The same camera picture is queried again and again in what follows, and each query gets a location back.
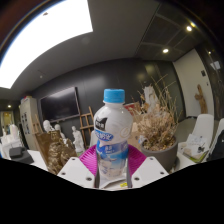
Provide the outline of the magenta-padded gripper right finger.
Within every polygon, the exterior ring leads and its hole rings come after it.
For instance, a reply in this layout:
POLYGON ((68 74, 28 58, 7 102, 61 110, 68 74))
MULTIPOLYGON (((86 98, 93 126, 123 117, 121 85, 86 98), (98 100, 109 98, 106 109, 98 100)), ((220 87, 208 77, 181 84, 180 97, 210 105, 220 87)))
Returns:
POLYGON ((132 145, 128 147, 127 184, 129 188, 140 188, 165 176, 168 176, 168 172, 155 157, 146 157, 132 145))

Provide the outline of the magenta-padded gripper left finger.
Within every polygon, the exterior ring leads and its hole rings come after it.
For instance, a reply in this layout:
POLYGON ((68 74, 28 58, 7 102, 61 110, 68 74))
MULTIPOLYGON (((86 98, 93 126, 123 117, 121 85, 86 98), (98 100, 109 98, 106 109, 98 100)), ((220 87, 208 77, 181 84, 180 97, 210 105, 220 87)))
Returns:
POLYGON ((96 146, 92 146, 79 157, 71 157, 58 176, 84 188, 94 188, 98 171, 96 146))

